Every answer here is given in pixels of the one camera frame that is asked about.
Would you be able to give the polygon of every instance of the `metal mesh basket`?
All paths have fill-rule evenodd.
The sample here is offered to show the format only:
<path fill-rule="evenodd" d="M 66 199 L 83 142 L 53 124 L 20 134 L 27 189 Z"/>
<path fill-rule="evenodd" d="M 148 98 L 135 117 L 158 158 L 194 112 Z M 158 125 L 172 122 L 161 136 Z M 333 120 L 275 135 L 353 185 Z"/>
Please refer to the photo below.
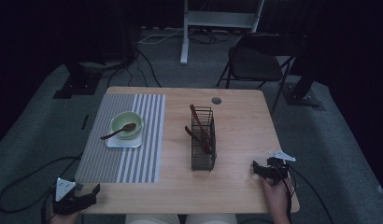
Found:
<path fill-rule="evenodd" d="M 215 166 L 217 158 L 216 140 L 215 140 L 215 122 L 213 112 L 209 106 L 196 106 L 195 111 L 203 126 L 203 129 L 209 134 L 209 142 L 212 153 L 206 154 L 199 142 L 194 138 L 191 139 L 191 168 L 195 170 L 211 171 Z M 191 114 L 191 131 L 195 136 L 202 139 L 200 127 L 194 116 Z"/>

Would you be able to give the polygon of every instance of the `person's leg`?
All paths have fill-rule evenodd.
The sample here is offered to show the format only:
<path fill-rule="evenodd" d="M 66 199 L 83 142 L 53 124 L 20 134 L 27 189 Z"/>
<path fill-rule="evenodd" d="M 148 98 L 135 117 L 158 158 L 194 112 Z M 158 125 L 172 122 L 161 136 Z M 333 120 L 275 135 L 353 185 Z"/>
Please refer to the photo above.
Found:
<path fill-rule="evenodd" d="M 185 224 L 237 224 L 235 214 L 192 214 Z"/>
<path fill-rule="evenodd" d="M 180 224 L 172 214 L 127 214 L 125 224 Z"/>

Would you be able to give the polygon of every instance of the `cable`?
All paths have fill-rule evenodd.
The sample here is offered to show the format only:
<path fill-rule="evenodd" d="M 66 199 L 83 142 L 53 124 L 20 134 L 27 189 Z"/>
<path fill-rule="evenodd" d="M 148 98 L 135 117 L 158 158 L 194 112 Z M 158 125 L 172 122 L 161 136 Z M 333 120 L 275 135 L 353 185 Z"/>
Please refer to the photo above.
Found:
<path fill-rule="evenodd" d="M 319 194 L 317 193 L 317 191 L 314 189 L 314 187 L 310 184 L 310 182 L 308 182 L 308 181 L 305 179 L 304 176 L 302 176 L 302 175 L 301 175 L 298 171 L 296 171 L 293 167 L 290 166 L 290 168 L 291 168 L 291 169 L 292 169 L 298 176 L 300 176 L 300 177 L 304 180 L 304 182 L 306 182 L 306 184 L 307 184 L 307 185 L 314 191 L 314 193 L 317 195 L 317 198 L 319 199 L 319 201 L 320 201 L 320 203 L 321 203 L 323 209 L 325 210 L 325 213 L 326 213 L 326 215 L 328 216 L 328 219 L 330 220 L 330 222 L 331 222 L 332 224 L 334 224 L 333 219 L 332 219 L 332 217 L 331 217 L 331 214 L 329 213 L 328 208 L 326 207 L 325 203 L 323 202 L 322 198 L 319 196 Z"/>
<path fill-rule="evenodd" d="M 168 39 L 169 37 L 171 37 L 171 36 L 173 36 L 173 35 L 176 35 L 177 33 L 179 33 L 179 32 L 182 31 L 182 30 L 183 30 L 183 27 L 180 28 L 179 30 L 177 30 L 176 32 L 174 32 L 174 33 L 171 34 L 171 35 L 149 35 L 149 36 L 143 38 L 142 40 L 139 40 L 137 43 L 138 43 L 138 44 L 151 44 L 151 45 L 153 45 L 153 44 L 158 44 L 158 43 L 163 42 L 165 39 Z M 153 42 L 153 43 L 143 42 L 143 41 L 145 41 L 145 40 L 147 40 L 147 39 L 149 39 L 149 38 L 151 38 L 151 37 L 154 37 L 154 36 L 165 36 L 165 38 L 163 38 L 163 39 L 161 39 L 161 40 L 159 40 L 159 41 Z"/>
<path fill-rule="evenodd" d="M 196 38 L 189 38 L 192 43 L 204 44 L 204 45 L 220 44 L 220 43 L 225 43 L 225 42 L 229 42 L 229 41 L 234 41 L 241 35 L 241 33 L 237 33 L 237 35 L 229 34 L 229 36 L 227 36 L 225 39 L 218 39 L 214 33 L 209 33 L 207 31 L 203 31 L 203 30 L 200 30 L 199 33 L 207 36 L 209 38 L 209 40 L 208 41 L 202 41 L 202 40 L 198 40 Z"/>
<path fill-rule="evenodd" d="M 140 54 L 142 54 L 142 56 L 146 59 L 146 61 L 147 61 L 148 64 L 150 65 L 150 70 L 151 70 L 151 73 L 152 73 L 152 75 L 153 75 L 153 77 L 154 77 L 154 80 L 156 80 L 157 85 L 159 85 L 159 87 L 161 87 L 162 85 L 160 84 L 159 80 L 157 80 L 156 74 L 154 74 L 154 71 L 153 71 L 153 66 L 151 65 L 149 59 L 148 59 L 148 58 L 145 56 L 145 54 L 143 54 L 139 49 L 138 49 L 138 52 L 139 52 Z"/>
<path fill-rule="evenodd" d="M 130 69 L 130 67 L 127 68 L 127 72 L 130 74 L 131 78 L 130 78 L 130 80 L 128 80 L 127 86 L 131 87 L 130 83 L 134 78 L 134 74 L 132 74 L 129 69 Z"/>
<path fill-rule="evenodd" d="M 47 200 L 49 199 L 50 193 L 46 195 L 45 200 L 42 203 L 42 207 L 40 208 L 40 220 L 42 224 L 49 223 L 52 218 L 54 218 L 57 214 L 54 214 L 51 216 L 48 220 L 46 220 L 46 206 L 47 206 Z"/>
<path fill-rule="evenodd" d="M 291 193 L 291 197 L 293 197 L 293 194 L 296 192 L 296 188 L 297 188 L 297 179 L 293 173 L 290 172 L 290 174 L 291 174 L 291 179 L 293 180 L 293 185 L 294 185 L 293 192 Z"/>
<path fill-rule="evenodd" d="M 121 11 L 120 11 L 120 7 L 119 7 L 120 2 L 116 0 L 115 3 L 116 3 L 116 9 L 117 9 L 117 11 L 118 11 L 119 22 L 120 22 L 120 26 L 121 26 L 121 36 L 122 36 L 122 60 L 124 61 L 124 59 L 125 59 L 125 52 L 126 52 L 126 49 L 125 49 L 124 24 L 122 23 Z"/>
<path fill-rule="evenodd" d="M 114 72 L 112 73 L 112 75 L 110 75 L 109 80 L 108 80 L 107 83 L 106 83 L 106 88 L 107 88 L 107 89 L 109 89 L 109 87 L 110 87 L 110 80 L 112 80 L 112 78 L 113 78 L 116 74 L 118 74 L 118 72 L 121 71 L 122 69 L 125 69 L 125 68 L 124 68 L 124 67 L 119 68 L 119 69 L 117 69 L 116 71 L 114 71 Z"/>
<path fill-rule="evenodd" d="M 57 161 L 64 161 L 64 160 L 70 160 L 72 159 L 73 161 L 64 169 L 64 171 L 60 174 L 60 176 L 62 176 L 64 173 L 66 173 L 66 171 L 70 168 L 70 166 L 77 160 L 80 160 L 80 156 L 82 155 L 82 153 L 76 157 L 62 157 L 62 158 L 59 158 L 57 160 L 54 160 L 54 161 L 50 161 L 48 162 L 47 164 L 41 166 L 40 168 L 37 168 L 36 170 L 34 170 L 32 173 L 28 174 L 28 175 L 25 175 L 13 182 L 11 182 L 9 185 L 7 185 L 5 188 L 3 188 L 1 191 L 0 191 L 0 212 L 2 213 L 7 213 L 7 214 L 14 214 L 14 213 L 19 213 L 21 211 L 24 211 L 32 206 L 34 206 L 35 204 L 37 204 L 40 200 L 42 200 L 45 196 L 47 196 L 47 194 L 51 191 L 52 189 L 52 186 L 55 185 L 55 182 L 53 184 L 50 185 L 50 187 L 40 196 L 38 197 L 36 200 L 34 200 L 32 203 L 22 207 L 22 208 L 19 208 L 19 209 L 14 209 L 14 210 L 7 210 L 5 208 L 2 207 L 1 205 L 1 200 L 2 200 L 2 197 L 4 194 L 6 194 L 10 188 L 12 188 L 13 186 L 21 183 L 23 180 L 25 180 L 26 178 L 36 174 L 37 172 L 43 170 L 44 168 L 52 165 L 53 163 L 57 162 Z"/>
<path fill-rule="evenodd" d="M 142 74 L 142 77 L 145 79 L 145 86 L 148 87 L 148 81 L 146 80 L 145 73 L 139 68 L 139 60 L 136 59 L 137 67 L 136 69 Z"/>
<path fill-rule="evenodd" d="M 209 11 L 209 9 L 211 8 L 211 4 L 212 4 L 212 0 L 209 0 L 208 7 L 206 8 L 206 11 Z"/>
<path fill-rule="evenodd" d="M 279 172 L 279 169 L 277 167 L 277 164 L 275 164 L 274 166 L 279 174 L 279 177 L 281 178 L 282 182 L 284 183 L 285 185 L 285 188 L 287 189 L 287 199 L 288 199 L 288 205 L 287 205 L 287 216 L 288 216 L 288 220 L 290 221 L 291 223 L 291 196 L 293 194 L 291 194 L 291 191 L 289 189 L 289 186 L 287 185 L 287 183 L 285 182 L 285 178 L 282 176 L 281 172 Z"/>

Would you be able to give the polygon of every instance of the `white plate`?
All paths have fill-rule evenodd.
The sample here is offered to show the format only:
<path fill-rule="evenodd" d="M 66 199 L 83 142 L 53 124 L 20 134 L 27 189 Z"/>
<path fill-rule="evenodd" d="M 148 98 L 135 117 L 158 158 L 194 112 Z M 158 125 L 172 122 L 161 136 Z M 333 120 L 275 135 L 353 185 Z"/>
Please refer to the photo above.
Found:
<path fill-rule="evenodd" d="M 139 132 L 139 135 L 134 139 L 123 140 L 123 139 L 120 139 L 117 135 L 115 135 L 115 136 L 105 140 L 105 145 L 107 147 L 115 147 L 115 148 L 140 147 L 142 145 L 142 142 L 143 142 L 143 128 L 144 128 L 144 126 L 145 126 L 144 122 L 142 122 L 141 131 Z M 109 125 L 109 128 L 107 130 L 107 134 L 110 134 L 110 133 L 113 133 L 113 132 L 112 132 L 110 125 Z"/>

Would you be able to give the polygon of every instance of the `table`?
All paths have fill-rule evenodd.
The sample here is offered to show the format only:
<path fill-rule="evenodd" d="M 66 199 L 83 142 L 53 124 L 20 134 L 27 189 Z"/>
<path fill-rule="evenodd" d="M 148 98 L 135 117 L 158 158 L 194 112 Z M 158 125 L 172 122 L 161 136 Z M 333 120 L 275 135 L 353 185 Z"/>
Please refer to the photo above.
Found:
<path fill-rule="evenodd" d="M 110 87 L 107 93 L 165 94 L 160 177 L 156 183 L 101 183 L 85 214 L 266 213 L 252 161 L 265 164 L 280 145 L 264 96 L 255 90 Z M 221 104 L 211 100 L 219 97 Z M 218 157 L 211 172 L 191 168 L 190 104 L 211 106 Z M 85 184 L 81 194 L 96 185 Z M 299 210 L 296 195 L 292 212 Z"/>
<path fill-rule="evenodd" d="M 189 11 L 189 2 L 185 0 L 180 64 L 185 65 L 188 62 L 189 25 L 250 28 L 250 31 L 253 33 L 256 32 L 258 27 L 263 4 L 264 0 L 259 0 L 255 13 Z"/>

